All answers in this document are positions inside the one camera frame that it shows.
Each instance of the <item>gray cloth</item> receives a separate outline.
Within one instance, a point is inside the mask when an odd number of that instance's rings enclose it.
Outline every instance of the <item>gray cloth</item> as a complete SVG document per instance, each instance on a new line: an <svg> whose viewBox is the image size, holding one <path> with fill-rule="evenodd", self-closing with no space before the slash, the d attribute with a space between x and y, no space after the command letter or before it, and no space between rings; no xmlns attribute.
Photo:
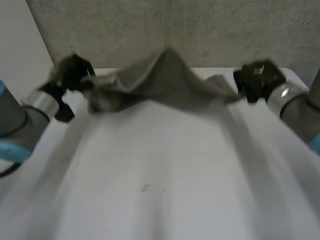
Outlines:
<svg viewBox="0 0 320 240"><path fill-rule="evenodd" d="M170 48L123 70L83 81L94 85L84 93L90 113L119 112L146 100L197 110L211 104L230 104L243 97L232 90L222 75L206 80L197 77Z"/></svg>

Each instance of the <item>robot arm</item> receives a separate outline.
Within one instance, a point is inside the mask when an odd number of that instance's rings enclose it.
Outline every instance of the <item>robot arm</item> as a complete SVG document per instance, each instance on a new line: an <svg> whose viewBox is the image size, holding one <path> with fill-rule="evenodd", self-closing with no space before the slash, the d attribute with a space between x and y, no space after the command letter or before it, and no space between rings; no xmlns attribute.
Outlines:
<svg viewBox="0 0 320 240"><path fill-rule="evenodd" d="M270 61L244 65L233 75L249 103L264 98L271 111L320 155L320 70L310 91L287 82Z"/></svg>
<svg viewBox="0 0 320 240"><path fill-rule="evenodd" d="M0 177L12 173L29 158L53 118L65 123L72 120L74 113L62 97L67 90L76 90L83 77L94 74L88 61L77 55L68 57L21 105L0 81L0 159L13 162Z"/></svg>

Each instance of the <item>gray background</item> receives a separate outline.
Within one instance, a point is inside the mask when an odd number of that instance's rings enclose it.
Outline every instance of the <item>gray background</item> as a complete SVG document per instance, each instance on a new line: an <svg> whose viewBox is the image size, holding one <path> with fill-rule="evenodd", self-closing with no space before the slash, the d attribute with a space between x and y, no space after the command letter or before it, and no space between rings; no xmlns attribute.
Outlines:
<svg viewBox="0 0 320 240"><path fill-rule="evenodd" d="M319 0L27 0L54 63L76 52L124 67L171 45L193 67L270 58L311 82L320 66Z"/></svg>

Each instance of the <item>white table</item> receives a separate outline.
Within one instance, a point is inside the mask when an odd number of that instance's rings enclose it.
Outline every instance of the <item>white table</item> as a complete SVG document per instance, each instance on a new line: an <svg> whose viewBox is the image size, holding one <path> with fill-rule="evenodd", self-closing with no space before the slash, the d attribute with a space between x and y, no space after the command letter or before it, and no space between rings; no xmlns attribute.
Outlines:
<svg viewBox="0 0 320 240"><path fill-rule="evenodd" d="M232 68L195 71L232 83ZM67 102L76 119L53 122L0 182L6 240L320 239L320 159L263 101L95 116L82 96Z"/></svg>

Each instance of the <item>black cable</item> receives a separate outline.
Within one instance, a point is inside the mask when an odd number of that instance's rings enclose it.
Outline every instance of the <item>black cable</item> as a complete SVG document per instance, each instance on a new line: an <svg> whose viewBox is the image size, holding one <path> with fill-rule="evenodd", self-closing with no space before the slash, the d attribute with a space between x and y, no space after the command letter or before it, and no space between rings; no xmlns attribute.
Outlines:
<svg viewBox="0 0 320 240"><path fill-rule="evenodd" d="M0 178L6 177L16 171L22 164L21 163L14 163L9 168L0 172Z"/></svg>

